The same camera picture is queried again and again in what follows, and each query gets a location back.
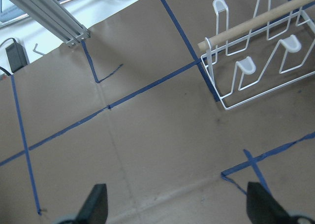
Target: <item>wooden rod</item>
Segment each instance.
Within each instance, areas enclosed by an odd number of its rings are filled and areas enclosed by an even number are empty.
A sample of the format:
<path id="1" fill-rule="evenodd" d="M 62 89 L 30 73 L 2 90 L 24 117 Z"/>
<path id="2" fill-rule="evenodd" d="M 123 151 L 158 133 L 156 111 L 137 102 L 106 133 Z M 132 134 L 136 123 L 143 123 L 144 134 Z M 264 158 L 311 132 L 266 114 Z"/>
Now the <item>wooden rod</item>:
<path id="1" fill-rule="evenodd" d="M 219 33 L 218 35 L 215 35 L 211 38 L 209 38 L 211 46 L 216 46 L 220 43 L 224 43 L 229 39 L 235 38 L 237 36 L 240 36 L 241 34 L 244 34 L 246 32 L 249 32 L 251 29 L 258 28 L 264 24 L 266 24 L 269 21 L 275 20 L 288 12 L 295 10 L 301 6 L 304 6 L 314 0 L 291 0 L 286 2 L 285 4 L 282 4 L 276 8 L 271 9 L 270 11 L 267 11 L 259 16 L 256 16 L 255 18 L 252 18 L 246 22 L 243 22 L 233 28 L 230 28 L 227 31 L 224 31 L 222 33 Z M 198 47 L 201 52 L 205 52 L 207 49 L 209 49 L 208 44 L 206 41 L 203 41 L 201 43 L 198 43 Z"/>

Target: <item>white wire rack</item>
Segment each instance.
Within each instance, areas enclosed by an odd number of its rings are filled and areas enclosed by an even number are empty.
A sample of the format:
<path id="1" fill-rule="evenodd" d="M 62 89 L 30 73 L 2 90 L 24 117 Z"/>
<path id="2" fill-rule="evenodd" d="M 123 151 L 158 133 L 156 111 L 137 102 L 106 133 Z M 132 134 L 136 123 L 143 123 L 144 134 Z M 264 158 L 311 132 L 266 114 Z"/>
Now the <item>white wire rack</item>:
<path id="1" fill-rule="evenodd" d="M 254 9 L 254 13 L 253 13 L 253 18 L 256 17 L 257 15 L 257 11 L 258 11 L 258 7 L 259 7 L 259 4 L 260 4 L 260 0 L 257 0 L 256 2 L 256 6 L 255 6 L 255 9 Z M 271 6 L 271 0 L 268 0 L 268 11 L 270 11 L 270 6 Z M 217 22 L 216 22 L 216 35 L 219 34 L 219 20 L 220 20 L 220 13 L 221 12 L 226 12 L 226 30 L 228 30 L 229 28 L 229 23 L 228 23 L 228 19 L 229 19 L 229 10 L 228 10 L 228 6 L 227 4 L 225 3 L 224 0 L 214 0 L 213 1 L 213 7 L 214 7 L 214 11 L 216 13 L 216 16 L 217 16 Z M 300 22 L 300 17 L 302 16 L 302 18 L 304 19 L 303 22 Z M 240 81 L 239 81 L 239 84 L 238 84 L 238 88 L 237 90 L 238 91 L 242 91 L 242 90 L 245 90 L 245 89 L 248 89 L 249 87 L 252 87 L 254 85 L 256 85 L 256 87 L 259 87 L 259 81 L 261 80 L 261 78 L 264 76 L 264 73 L 266 71 L 266 69 L 268 68 L 268 66 L 270 65 L 270 62 L 272 60 L 272 58 L 274 57 L 275 53 L 277 52 L 277 50 L 280 48 L 280 47 L 283 47 L 285 49 L 284 51 L 284 55 L 283 55 L 283 59 L 282 59 L 282 62 L 281 62 L 281 65 L 279 67 L 279 74 L 286 74 L 290 71 L 293 71 L 293 70 L 296 70 L 298 68 L 301 68 L 306 59 L 308 58 L 308 56 L 310 55 L 314 45 L 315 45 L 315 38 L 313 40 L 313 42 L 311 43 L 311 45 L 309 46 L 308 48 L 308 51 L 306 53 L 306 55 L 304 56 L 302 62 L 296 66 L 292 66 L 290 67 L 289 69 L 286 69 L 286 70 L 283 70 L 284 68 L 284 63 L 285 63 L 285 60 L 287 59 L 287 54 L 288 53 L 298 53 L 302 47 L 302 44 L 300 43 L 300 41 L 298 40 L 298 38 L 295 36 L 295 35 L 291 35 L 289 37 L 285 37 L 283 39 L 281 39 L 281 35 L 283 35 L 285 32 L 288 31 L 289 27 L 290 27 L 290 22 L 291 22 L 291 19 L 292 18 L 295 18 L 296 17 L 296 22 L 295 22 L 295 26 L 301 26 L 301 25 L 308 25 L 308 27 L 310 28 L 310 30 L 312 30 L 312 32 L 315 34 L 315 24 L 313 23 L 313 21 L 311 20 L 311 18 L 308 16 L 308 14 L 302 9 L 302 7 L 300 7 L 297 11 L 291 11 L 287 16 L 277 20 L 277 21 L 274 21 L 274 22 L 267 22 L 266 25 L 258 30 L 250 30 L 249 33 L 235 41 L 232 41 L 232 42 L 228 42 L 228 40 L 225 42 L 225 45 L 219 47 L 218 45 L 215 46 L 215 48 L 212 50 L 211 49 L 211 43 L 209 41 L 208 38 L 205 38 L 205 42 L 206 44 L 209 46 L 209 49 L 206 51 L 206 53 L 204 55 L 201 56 L 201 60 L 202 60 L 202 63 L 206 69 L 206 72 L 208 73 L 208 76 L 210 78 L 210 81 L 212 83 L 212 85 L 214 86 L 215 88 L 215 91 L 217 92 L 218 96 L 219 96 L 219 99 L 224 107 L 225 110 L 229 110 L 229 109 L 232 109 L 232 108 L 235 108 L 241 104 L 244 104 L 248 101 L 251 101 L 257 97 L 260 97 L 260 96 L 263 96 L 267 93 L 270 93 L 274 90 L 277 90 L 281 87 L 284 87 L 286 85 L 289 85 L 291 83 L 294 83 L 296 81 L 299 81 L 301 79 L 304 79 L 306 77 L 309 77 L 311 75 L 314 75 L 315 74 L 315 69 L 314 71 L 310 72 L 310 73 L 307 73 L 307 74 L 304 74 L 302 76 L 298 76 L 294 79 L 291 79 L 285 83 L 281 83 L 275 87 L 272 87 L 270 89 L 267 89 L 261 93 L 258 93 L 254 96 L 250 96 L 249 98 L 245 99 L 245 100 L 242 100 L 242 101 L 239 101 L 233 105 L 230 105 L 228 106 L 226 103 L 225 103 L 225 99 L 229 96 L 231 96 L 234 92 L 235 92 L 235 89 L 234 89 L 234 86 L 235 86 L 235 82 L 236 82 L 236 76 L 237 76 L 237 71 L 238 71 L 238 68 L 239 70 L 241 70 L 242 72 L 242 75 L 241 75 L 241 78 L 240 78 Z M 274 28 L 276 26 L 279 26 L 280 24 L 282 23 L 285 23 L 287 22 L 286 24 L 286 28 L 285 30 L 281 31 L 280 33 L 274 35 L 274 36 L 270 36 L 270 29 L 271 28 Z M 270 54 L 270 57 L 269 59 L 267 60 L 265 66 L 263 67 L 259 77 L 257 80 L 255 80 L 254 82 L 250 83 L 250 84 L 247 84 L 246 86 L 242 86 L 243 84 L 243 80 L 244 78 L 246 77 L 246 75 L 251 75 L 253 74 L 254 72 L 256 72 L 256 65 L 255 63 L 253 62 L 252 58 L 250 56 L 247 56 L 246 58 L 244 58 L 243 60 L 241 61 L 237 61 L 235 63 L 235 67 L 234 67 L 234 74 L 233 74 L 233 78 L 232 78 L 232 82 L 231 82 L 231 91 L 227 94 L 224 94 L 224 95 L 221 95 L 219 93 L 219 89 L 216 85 L 216 81 L 215 81 L 215 75 L 214 75 L 214 68 L 213 66 L 218 62 L 218 53 L 220 51 L 224 51 L 225 50 L 225 55 L 226 56 L 231 56 L 231 55 L 235 55 L 235 54 L 238 54 L 240 52 L 243 52 L 245 50 L 247 50 L 247 48 L 249 47 L 249 43 L 250 43 L 250 38 L 255 36 L 255 35 L 258 35 L 260 33 L 263 33 L 263 32 L 266 32 L 266 40 L 269 41 L 271 39 L 274 39 L 276 37 L 279 37 L 279 40 L 276 44 L 276 46 L 274 47 L 273 51 L 271 52 Z M 229 52 L 228 48 L 231 47 L 231 46 L 234 46 L 240 42 L 243 42 L 245 41 L 246 42 L 246 45 L 243 49 L 241 50 L 237 50 L 235 52 Z"/>

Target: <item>black power adapter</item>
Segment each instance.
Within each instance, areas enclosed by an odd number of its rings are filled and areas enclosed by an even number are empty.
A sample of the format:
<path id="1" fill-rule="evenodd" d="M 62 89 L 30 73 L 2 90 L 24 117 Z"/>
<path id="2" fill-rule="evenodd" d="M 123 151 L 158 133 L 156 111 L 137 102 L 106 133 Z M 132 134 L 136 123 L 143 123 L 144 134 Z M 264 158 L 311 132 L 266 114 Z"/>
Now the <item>black power adapter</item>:
<path id="1" fill-rule="evenodd" d="M 21 44 L 14 41 L 10 46 L 6 47 L 5 50 L 12 73 L 15 73 L 28 64 Z"/>

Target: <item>metal frame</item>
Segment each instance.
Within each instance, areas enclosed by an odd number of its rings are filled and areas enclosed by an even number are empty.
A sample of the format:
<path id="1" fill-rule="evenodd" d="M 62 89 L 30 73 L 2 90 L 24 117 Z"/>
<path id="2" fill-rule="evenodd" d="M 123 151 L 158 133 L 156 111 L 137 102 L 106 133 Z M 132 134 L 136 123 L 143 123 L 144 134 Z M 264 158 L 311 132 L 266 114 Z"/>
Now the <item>metal frame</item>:
<path id="1" fill-rule="evenodd" d="M 68 46 L 89 38 L 89 31 L 57 0 L 10 0 Z"/>

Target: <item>blue marker line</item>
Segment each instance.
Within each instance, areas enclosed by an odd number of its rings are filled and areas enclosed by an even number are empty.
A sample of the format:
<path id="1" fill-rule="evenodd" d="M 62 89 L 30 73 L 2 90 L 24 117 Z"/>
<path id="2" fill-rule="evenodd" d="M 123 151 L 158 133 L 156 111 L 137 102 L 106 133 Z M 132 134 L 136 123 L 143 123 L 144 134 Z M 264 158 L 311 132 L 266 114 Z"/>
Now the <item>blue marker line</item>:
<path id="1" fill-rule="evenodd" d="M 120 64 L 112 73 L 110 73 L 108 76 L 106 76 L 105 78 L 99 80 L 97 75 L 96 75 L 96 71 L 95 71 L 95 68 L 94 68 L 94 64 L 93 64 L 93 60 L 92 60 L 92 57 L 90 56 L 89 52 L 88 52 L 88 49 L 87 49 L 87 46 L 85 44 L 85 41 L 82 40 L 81 41 L 81 44 L 82 44 L 82 47 L 83 47 L 83 50 L 84 50 L 84 53 L 88 59 L 88 62 L 89 62 L 89 65 L 90 65 L 90 68 L 91 68 L 91 71 L 92 71 L 92 74 L 93 74 L 93 77 L 94 77 L 94 80 L 97 84 L 99 84 L 100 82 L 106 80 L 107 78 L 111 77 L 113 74 L 116 73 L 116 71 L 118 71 L 124 64 Z"/>
<path id="2" fill-rule="evenodd" d="M 244 154 L 246 155 L 248 161 L 250 162 L 254 172 L 256 173 L 256 176 L 258 177 L 258 179 L 259 179 L 259 181 L 261 183 L 261 185 L 265 188 L 265 190 L 269 194 L 271 194 L 270 189 L 269 189 L 269 187 L 267 185 L 267 182 L 266 182 L 264 176 L 262 175 L 262 173 L 261 173 L 261 171 L 260 171 L 260 169 L 259 169 L 259 167 L 258 167 L 258 165 L 257 165 L 257 163 L 255 161 L 255 159 L 253 159 L 251 153 L 248 150 L 244 149 Z"/>
<path id="3" fill-rule="evenodd" d="M 29 175 L 30 175 L 30 180 L 31 180 L 31 187 L 32 187 L 32 190 L 33 190 L 35 205 L 36 205 L 36 208 L 37 208 L 37 213 L 39 215 L 41 215 L 41 210 L 40 210 L 40 205 L 39 205 L 39 200 L 38 200 L 38 195 L 37 195 L 37 190 L 36 190 L 36 184 L 35 184 L 35 179 L 34 179 L 34 175 L 33 175 L 31 159 L 30 159 L 30 155 L 29 155 L 29 149 L 28 149 L 28 145 L 27 145 L 27 142 L 26 142 L 24 127 L 23 127 L 23 121 L 22 121 L 22 115 L 21 115 L 18 95 L 17 95 L 16 87 L 15 87 L 14 75 L 11 76 L 11 83 L 12 83 L 12 89 L 13 89 L 13 94 L 14 94 L 16 112 L 17 112 L 18 119 L 19 119 L 19 124 L 20 124 L 20 131 L 21 131 L 22 141 L 23 141 L 23 145 L 24 145 L 24 152 L 25 152 L 26 161 L 27 161 L 27 164 L 28 164 L 28 170 L 29 170 Z"/>
<path id="4" fill-rule="evenodd" d="M 179 32 L 179 34 L 181 35 L 185 45 L 187 46 L 192 58 L 196 61 L 198 59 L 194 49 L 192 48 L 192 45 L 191 43 L 189 42 L 184 30 L 182 29 L 181 25 L 179 24 L 179 22 L 177 21 L 174 13 L 172 12 L 171 8 L 169 7 L 169 5 L 167 4 L 166 0 L 160 0 L 165 8 L 165 10 L 167 11 L 168 15 L 170 16 L 170 18 L 172 19 L 177 31 Z M 211 84 L 211 81 L 209 79 L 209 77 L 207 76 L 206 72 L 204 71 L 202 65 L 199 63 L 197 64 L 198 66 L 198 69 L 204 79 L 204 81 L 206 82 L 210 92 L 213 94 L 213 97 L 215 99 L 216 102 L 218 102 L 220 99 L 219 99 L 219 96 L 217 95 L 217 92 L 215 91 L 213 85 Z"/>

